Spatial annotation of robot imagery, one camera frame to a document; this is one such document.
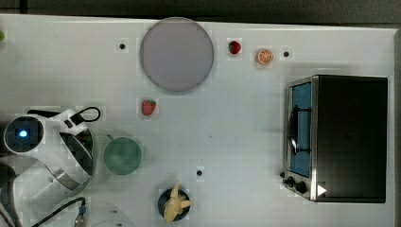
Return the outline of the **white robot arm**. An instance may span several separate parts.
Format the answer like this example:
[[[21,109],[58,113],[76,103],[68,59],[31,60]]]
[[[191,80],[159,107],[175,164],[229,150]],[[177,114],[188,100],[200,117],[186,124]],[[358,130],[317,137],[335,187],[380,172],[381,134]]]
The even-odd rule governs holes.
[[[16,174],[1,192],[1,204],[15,227],[32,227],[61,201],[89,182],[93,155],[78,138],[88,131],[80,113],[30,110],[10,121],[6,148],[34,162]]]

